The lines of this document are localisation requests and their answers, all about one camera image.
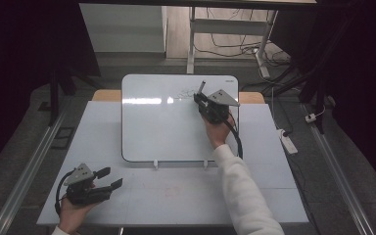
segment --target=power strip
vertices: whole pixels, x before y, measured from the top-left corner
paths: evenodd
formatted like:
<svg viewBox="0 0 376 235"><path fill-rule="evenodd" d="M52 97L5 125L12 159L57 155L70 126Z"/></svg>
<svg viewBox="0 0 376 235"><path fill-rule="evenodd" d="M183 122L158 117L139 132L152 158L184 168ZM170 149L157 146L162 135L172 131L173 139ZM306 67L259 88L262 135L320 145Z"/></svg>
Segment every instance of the power strip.
<svg viewBox="0 0 376 235"><path fill-rule="evenodd" d="M280 141L283 144L283 147L285 147L288 154L293 155L298 153L298 149L293 144L291 138L289 136L283 136L283 133L285 132L284 129L278 129L277 133L279 135Z"/></svg>

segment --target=cable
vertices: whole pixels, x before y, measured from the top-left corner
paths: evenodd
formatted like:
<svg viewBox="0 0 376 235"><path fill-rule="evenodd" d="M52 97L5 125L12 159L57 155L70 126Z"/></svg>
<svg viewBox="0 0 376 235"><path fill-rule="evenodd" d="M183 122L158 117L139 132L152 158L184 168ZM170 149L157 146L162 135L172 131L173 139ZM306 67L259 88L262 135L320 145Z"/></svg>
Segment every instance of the cable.
<svg viewBox="0 0 376 235"><path fill-rule="evenodd" d="M240 9L235 10L235 11L233 12L233 15L234 15L234 14L236 14L236 15L233 16L233 17L231 17L229 20L233 19L234 17L237 17L237 15L238 15L239 12L240 12ZM252 20L253 12L254 12L254 10L252 10L252 13L250 14L249 21ZM213 12L212 12L212 10L211 10L210 8L207 8L207 19L210 18L210 14L209 14L209 13L212 14L212 17L215 19L215 15L213 14ZM261 43L261 42L255 42L255 43L244 44L244 41L245 41L246 36L247 36L247 35L245 35L244 38L243 38L243 40L242 40L242 42L241 42L241 44L239 44L239 45L218 45L218 44L215 43L215 40L214 40L214 38L213 38L213 34L210 33L210 35L211 35L211 40L212 40L212 43L213 43L214 46L216 46L216 47L222 47L222 48L224 48L224 47L227 47L227 48L229 48L229 47L240 47L240 50L241 50L243 53L244 53L244 51L243 51L243 49L241 48L242 46L252 46L252 45L254 45L254 46L256 47L256 46L258 46L258 45Z"/></svg>
<svg viewBox="0 0 376 235"><path fill-rule="evenodd" d="M325 112L325 105L323 106L323 111L321 113L315 115L315 116L318 117L318 116L322 115L324 112Z"/></svg>
<svg viewBox="0 0 376 235"><path fill-rule="evenodd" d="M274 81L270 81L270 80L267 80L263 77L263 75L261 74L261 71L258 70L258 74L260 75L260 78L261 80L267 82L267 83L271 83L271 84L274 84L274 85L284 85L283 83L277 83L277 82L274 82Z"/></svg>
<svg viewBox="0 0 376 235"><path fill-rule="evenodd" d="M59 186L57 187L56 205L54 205L54 207L56 208L56 212L57 212L58 215L60 215L60 212L61 212L61 206L60 206L60 200L62 200L62 199L60 199L61 186L63 185L63 182L66 180L66 178L69 177L74 171L75 171L75 169L68 172L66 175L64 175L63 178L60 180Z"/></svg>
<svg viewBox="0 0 376 235"><path fill-rule="evenodd" d="M286 76L288 73L289 73L288 70L285 70L285 71L283 71L283 73L280 74L278 77L274 78L273 81L267 82L267 83L269 83L269 85L267 85L264 89L261 90L261 94L264 95L264 93L265 93L268 89L272 88L274 85L284 85L283 83L278 83L278 81L279 81L279 80L282 80L283 77ZM261 78L262 80L266 80L266 79L264 79L264 78L262 77L261 71L260 71L258 74L260 75L260 78Z"/></svg>
<svg viewBox="0 0 376 235"><path fill-rule="evenodd" d="M255 54L254 52L253 52L253 50L254 49L258 49L259 47L258 46L249 46L249 47L243 47L242 49L241 49L241 52L243 53L243 54L245 54L245 55L253 55L253 54Z"/></svg>
<svg viewBox="0 0 376 235"><path fill-rule="evenodd" d="M269 59L268 56L267 56L267 52L264 51L265 60L266 60L268 63L274 63L274 64L277 64L277 65L272 65L272 66L278 67L278 66L283 66L283 65L289 65L289 64L290 64L289 60L274 60L274 59L273 59L273 55L271 56L271 59Z"/></svg>
<svg viewBox="0 0 376 235"><path fill-rule="evenodd" d="M238 129L238 127L237 127L236 119L235 119L234 116L231 114L231 112L229 112L228 114L231 115L231 118L233 118L233 121L234 121L234 129L237 131L237 133L239 133L239 129Z"/></svg>
<svg viewBox="0 0 376 235"><path fill-rule="evenodd" d="M273 61L273 60L270 60L267 56L267 52L264 51L263 55L265 56L265 62L267 62L269 65L271 65L272 67L280 67L280 66L287 66L287 65L290 65L290 62L288 61L287 63L279 63L277 61Z"/></svg>
<svg viewBox="0 0 376 235"><path fill-rule="evenodd" d="M278 52L275 52L275 53L273 53L272 55L271 55L271 61L273 61L273 62L284 62L284 63L290 63L290 60L288 59L288 60L275 60L274 59L274 56L275 55L278 55L278 54L280 54L280 53L285 53L285 51L278 51Z"/></svg>
<svg viewBox="0 0 376 235"><path fill-rule="evenodd" d="M260 86L260 85L265 85L265 84L267 84L266 81L256 82L256 83L247 83L242 88L240 88L240 91L244 91L246 87L249 87L249 86Z"/></svg>
<svg viewBox="0 0 376 235"><path fill-rule="evenodd" d="M214 54L214 55L222 56L222 57L237 57L237 56L242 56L242 55L244 55L244 53L234 54L234 55L223 55L223 54L219 54L219 53L212 52L212 51L203 51L203 50L198 49L198 48L195 46L195 44L194 44L194 48L195 48L195 50L197 50L197 51L199 51L199 52L210 53L210 54Z"/></svg>
<svg viewBox="0 0 376 235"><path fill-rule="evenodd" d="M279 76L277 76L277 77L274 79L274 81L276 81L275 83L278 83L278 81L281 81L282 79L284 79L284 78L285 78L290 72L292 72L294 69L295 69L295 66L294 66L294 65L290 65L287 69L285 69L285 70L282 72L282 74L280 74ZM298 75L299 75L299 72L297 72L296 75L293 76L289 81L296 79L296 78L298 77ZM265 92L268 91L268 89L270 89L272 86L273 86L272 84L268 85L267 87L265 87L265 88L261 91L261 93L262 93L263 95L265 95Z"/></svg>
<svg viewBox="0 0 376 235"><path fill-rule="evenodd" d="M234 138L237 142L237 152L240 159L243 159L243 146L241 144L239 133L233 128L233 126L228 122L226 119L222 118L222 116L212 107L208 106L208 108L220 119L224 124L230 129L233 133Z"/></svg>

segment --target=white sleeve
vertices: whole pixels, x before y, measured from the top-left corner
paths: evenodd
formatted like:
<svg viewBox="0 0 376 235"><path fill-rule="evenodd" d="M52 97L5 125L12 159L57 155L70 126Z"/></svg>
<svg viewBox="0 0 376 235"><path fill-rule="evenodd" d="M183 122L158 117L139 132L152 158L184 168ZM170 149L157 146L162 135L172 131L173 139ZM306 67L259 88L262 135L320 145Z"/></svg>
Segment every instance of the white sleeve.
<svg viewBox="0 0 376 235"><path fill-rule="evenodd" d="M52 233L52 235L69 235L68 233L65 233L63 230L61 230L58 226Z"/></svg>
<svg viewBox="0 0 376 235"><path fill-rule="evenodd" d="M242 159L221 145L212 153L222 181L222 193L238 235L284 234Z"/></svg>

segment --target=whiteboard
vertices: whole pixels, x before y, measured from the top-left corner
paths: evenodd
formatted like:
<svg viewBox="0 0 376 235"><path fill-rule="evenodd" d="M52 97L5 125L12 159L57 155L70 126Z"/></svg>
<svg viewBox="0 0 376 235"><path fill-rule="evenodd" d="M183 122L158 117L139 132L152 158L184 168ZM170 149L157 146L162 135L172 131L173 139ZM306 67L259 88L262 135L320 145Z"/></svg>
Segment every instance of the whiteboard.
<svg viewBox="0 0 376 235"><path fill-rule="evenodd" d="M193 95L222 89L238 101L238 80L228 75L130 74L121 84L121 154L129 162L212 161L212 146ZM238 108L230 107L236 120ZM227 138L233 153L237 143Z"/></svg>

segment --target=wall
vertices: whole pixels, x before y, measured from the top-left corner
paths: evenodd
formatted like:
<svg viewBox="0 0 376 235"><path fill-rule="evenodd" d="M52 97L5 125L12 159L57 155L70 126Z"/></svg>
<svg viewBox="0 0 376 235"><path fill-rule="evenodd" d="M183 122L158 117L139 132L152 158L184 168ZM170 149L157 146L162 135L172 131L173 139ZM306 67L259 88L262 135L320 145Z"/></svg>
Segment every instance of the wall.
<svg viewBox="0 0 376 235"><path fill-rule="evenodd" d="M165 51L161 6L80 4L95 52Z"/></svg>

